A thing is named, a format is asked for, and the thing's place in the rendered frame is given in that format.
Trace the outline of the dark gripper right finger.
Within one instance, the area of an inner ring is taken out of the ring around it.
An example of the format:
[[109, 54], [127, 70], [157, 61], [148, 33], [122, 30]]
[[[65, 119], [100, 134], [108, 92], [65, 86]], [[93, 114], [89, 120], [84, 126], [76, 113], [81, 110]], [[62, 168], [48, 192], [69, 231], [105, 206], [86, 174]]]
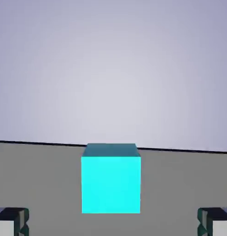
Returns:
[[199, 208], [197, 219], [197, 236], [227, 236], [227, 207]]

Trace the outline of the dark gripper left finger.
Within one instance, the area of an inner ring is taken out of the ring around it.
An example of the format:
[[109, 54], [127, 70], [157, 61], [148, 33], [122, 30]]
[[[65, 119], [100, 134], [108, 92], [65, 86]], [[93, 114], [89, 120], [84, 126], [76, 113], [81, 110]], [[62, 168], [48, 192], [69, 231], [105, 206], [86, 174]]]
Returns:
[[29, 236], [29, 209], [0, 207], [0, 236]]

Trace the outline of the small cyan cube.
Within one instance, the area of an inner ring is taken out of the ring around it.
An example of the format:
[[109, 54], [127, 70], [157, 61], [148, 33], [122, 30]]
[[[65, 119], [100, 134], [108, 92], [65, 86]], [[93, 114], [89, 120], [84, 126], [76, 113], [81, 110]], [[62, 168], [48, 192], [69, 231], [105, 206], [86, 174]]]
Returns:
[[89, 143], [81, 156], [83, 214], [139, 214], [141, 156], [134, 143]]

